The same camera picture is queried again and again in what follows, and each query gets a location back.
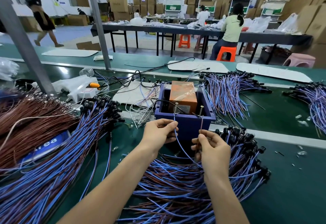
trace left hand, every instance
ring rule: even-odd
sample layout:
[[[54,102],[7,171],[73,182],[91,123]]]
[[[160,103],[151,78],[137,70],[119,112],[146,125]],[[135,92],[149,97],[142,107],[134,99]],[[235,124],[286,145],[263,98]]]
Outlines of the left hand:
[[[176,141],[174,129],[178,131],[178,122],[170,119],[158,119],[147,122],[140,146],[158,152],[165,143]]]

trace black hair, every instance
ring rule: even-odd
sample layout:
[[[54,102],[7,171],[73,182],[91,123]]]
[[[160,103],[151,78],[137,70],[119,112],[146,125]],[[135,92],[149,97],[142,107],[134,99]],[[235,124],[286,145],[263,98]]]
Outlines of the black hair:
[[[239,26],[242,26],[245,22],[243,19],[243,5],[241,3],[236,3],[232,9],[234,15],[238,15],[238,20],[240,21]]]

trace pink plastic stool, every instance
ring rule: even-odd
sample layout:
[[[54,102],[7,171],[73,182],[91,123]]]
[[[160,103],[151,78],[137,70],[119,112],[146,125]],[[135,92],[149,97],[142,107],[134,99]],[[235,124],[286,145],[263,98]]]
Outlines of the pink plastic stool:
[[[315,64],[315,60],[315,57],[308,54],[292,53],[284,62],[283,66],[312,68]]]

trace blue sign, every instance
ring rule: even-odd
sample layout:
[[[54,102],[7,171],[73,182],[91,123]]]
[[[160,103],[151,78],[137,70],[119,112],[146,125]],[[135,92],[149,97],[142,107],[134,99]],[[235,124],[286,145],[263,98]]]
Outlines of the blue sign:
[[[37,160],[43,156],[46,156],[53,150],[59,148],[66,144],[66,140],[70,137],[69,131],[64,131],[63,133],[55,136],[50,141],[42,144],[41,146],[35,148],[32,152],[28,153],[18,164],[25,164],[33,160]]]

